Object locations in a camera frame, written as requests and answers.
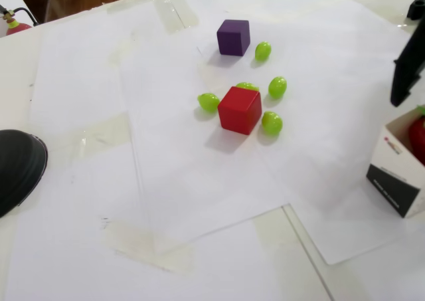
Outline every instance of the green grape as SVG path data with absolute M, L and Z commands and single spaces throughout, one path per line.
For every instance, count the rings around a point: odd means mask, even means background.
M 218 108 L 218 104 L 220 104 L 218 97 L 211 93 L 199 95 L 198 102 L 207 112 L 215 112 Z
M 257 92 L 260 90 L 257 86 L 247 82 L 239 83 L 236 87 L 246 88 L 247 90 L 256 90 Z
M 255 59 L 261 62 L 265 61 L 272 52 L 272 46 L 269 42 L 261 42 L 255 49 Z
M 281 98 L 286 91 L 286 79 L 279 76 L 273 79 L 268 86 L 268 93 L 272 98 Z
M 274 112 L 264 112 L 261 124 L 264 131 L 269 135 L 278 135 L 284 125 L 280 116 Z

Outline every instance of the cardboard box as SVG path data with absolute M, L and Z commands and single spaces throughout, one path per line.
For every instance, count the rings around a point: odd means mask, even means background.
M 367 179 L 402 217 L 425 210 L 425 166 L 411 152 L 408 129 L 419 110 L 387 124 L 379 136 Z

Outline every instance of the black object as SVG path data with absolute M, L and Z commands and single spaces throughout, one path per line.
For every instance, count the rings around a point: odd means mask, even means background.
M 1 12 L 2 14 L 6 14 L 6 13 L 7 13 L 7 10 L 6 10 L 4 7 L 2 7 L 2 6 L 0 5 L 0 12 Z
M 47 165 L 46 145 L 18 130 L 0 130 L 0 217 L 20 205 Z
M 19 12 L 19 11 L 25 11 L 27 12 L 27 15 L 30 17 L 31 21 L 33 22 L 33 25 L 36 27 L 37 25 L 40 25 L 40 23 L 33 17 L 33 15 L 31 14 L 30 11 L 28 11 L 26 8 L 24 7 L 18 7 L 17 9 L 13 10 L 14 13 Z M 8 10 L 6 10 L 6 8 L 2 7 L 0 5 L 0 12 L 4 15 L 6 15 L 8 13 Z
M 401 217 L 405 217 L 418 196 L 420 189 L 390 175 L 375 165 L 369 166 L 366 177 L 397 210 Z
M 418 82 L 425 64 L 425 19 L 413 33 L 398 60 L 392 81 L 391 104 L 399 106 L 409 95 L 410 89 Z
M 411 20 L 419 20 L 425 13 L 425 0 L 414 0 L 409 7 L 407 17 Z
M 28 11 L 26 8 L 24 7 L 18 7 L 17 9 L 14 9 L 13 12 L 19 12 L 19 11 L 25 11 L 27 12 L 28 16 L 30 17 L 30 19 L 33 21 L 33 25 L 36 27 L 37 25 L 40 25 L 39 22 L 37 22 L 35 20 L 35 18 L 33 17 L 33 15 L 30 13 L 30 11 Z

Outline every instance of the red fire extinguisher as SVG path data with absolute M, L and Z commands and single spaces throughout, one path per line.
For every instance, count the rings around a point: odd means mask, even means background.
M 15 16 L 15 13 L 18 11 L 27 12 L 31 20 L 33 20 L 34 26 L 39 25 L 37 21 L 34 19 L 34 17 L 31 15 L 31 13 L 26 8 L 19 7 L 15 9 L 14 11 L 12 10 L 8 11 L 0 5 L 0 11 L 3 13 L 3 20 L 6 20 L 7 26 L 9 27 L 7 29 L 6 35 L 18 33 L 20 31 L 24 31 L 31 28 L 31 26 L 29 26 L 28 24 L 20 23 L 13 18 Z

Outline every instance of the black computer mouse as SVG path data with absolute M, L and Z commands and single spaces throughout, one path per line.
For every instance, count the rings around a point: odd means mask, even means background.
M 18 130 L 0 130 L 0 218 L 28 197 L 46 165 L 43 141 Z

